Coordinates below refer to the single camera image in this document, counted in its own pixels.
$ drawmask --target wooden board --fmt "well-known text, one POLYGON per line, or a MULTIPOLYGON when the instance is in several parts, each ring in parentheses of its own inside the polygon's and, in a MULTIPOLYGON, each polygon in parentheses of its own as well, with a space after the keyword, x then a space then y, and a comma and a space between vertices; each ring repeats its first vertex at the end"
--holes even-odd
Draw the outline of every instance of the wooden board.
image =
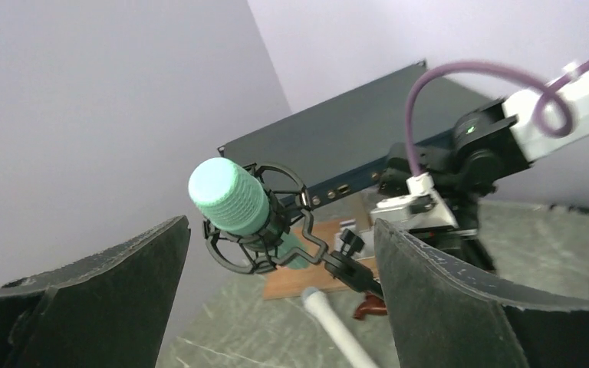
MULTIPOLYGON (((340 231, 341 220, 317 223, 313 227, 313 234, 328 243, 329 248, 335 244, 335 234, 340 231)), ((317 246, 311 244, 301 236, 299 228, 293 228, 292 232, 296 234, 305 245, 311 249, 311 252, 317 250, 317 246)), ((365 258, 360 263, 366 265, 373 271, 375 277, 378 277, 376 258, 365 258)), ((309 287, 315 286, 322 291, 339 291, 347 290, 349 287, 342 284, 339 280, 333 279, 328 271, 324 270, 323 264, 310 265, 303 270, 291 270, 290 268, 279 268, 278 270, 267 275, 267 282, 263 289, 263 299, 279 299, 283 297, 298 297, 301 292, 309 287)))

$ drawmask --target microphone grille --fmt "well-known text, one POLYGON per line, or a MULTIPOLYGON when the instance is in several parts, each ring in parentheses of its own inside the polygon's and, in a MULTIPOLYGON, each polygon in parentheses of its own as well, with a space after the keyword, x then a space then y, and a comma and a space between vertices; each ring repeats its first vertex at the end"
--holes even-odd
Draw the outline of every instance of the microphone grille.
POLYGON ((201 163, 189 180, 196 207, 217 228, 234 235, 257 232, 269 215, 268 197, 252 174, 230 159, 201 163))

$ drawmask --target mic stand clamp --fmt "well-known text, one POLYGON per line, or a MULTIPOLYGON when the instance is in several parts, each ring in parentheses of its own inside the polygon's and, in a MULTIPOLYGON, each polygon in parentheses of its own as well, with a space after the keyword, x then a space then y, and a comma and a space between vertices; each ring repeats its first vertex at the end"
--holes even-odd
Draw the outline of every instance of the mic stand clamp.
POLYGON ((324 254, 324 269, 351 290, 359 293, 368 291, 380 299, 384 299, 383 288, 378 281, 374 280, 373 272, 364 264, 353 259, 356 252, 362 251, 364 241, 349 229, 342 232, 340 240, 343 244, 339 251, 324 254))

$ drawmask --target pvc pipe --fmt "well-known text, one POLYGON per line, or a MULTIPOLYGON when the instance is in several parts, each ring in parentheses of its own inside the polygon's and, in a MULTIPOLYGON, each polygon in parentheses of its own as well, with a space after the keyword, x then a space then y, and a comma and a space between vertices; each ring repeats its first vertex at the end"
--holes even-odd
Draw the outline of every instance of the pvc pipe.
POLYGON ((308 313, 317 318, 353 368, 378 368, 335 314, 323 291, 316 287, 308 287, 301 293, 301 301, 308 313))

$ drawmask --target mint green microphone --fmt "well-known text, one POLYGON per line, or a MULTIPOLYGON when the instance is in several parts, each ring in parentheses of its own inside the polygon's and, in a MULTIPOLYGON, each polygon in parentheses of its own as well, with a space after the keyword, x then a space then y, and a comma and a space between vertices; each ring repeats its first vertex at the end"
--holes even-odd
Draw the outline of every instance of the mint green microphone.
MULTIPOLYGON (((215 157, 199 164, 189 179, 189 195, 195 206, 216 228, 229 234, 255 234, 268 221, 270 202, 261 182, 230 159, 215 157)), ((305 249, 290 232, 281 236, 281 257, 291 249, 305 249)), ((310 263, 296 257, 288 268, 302 269, 310 263)))

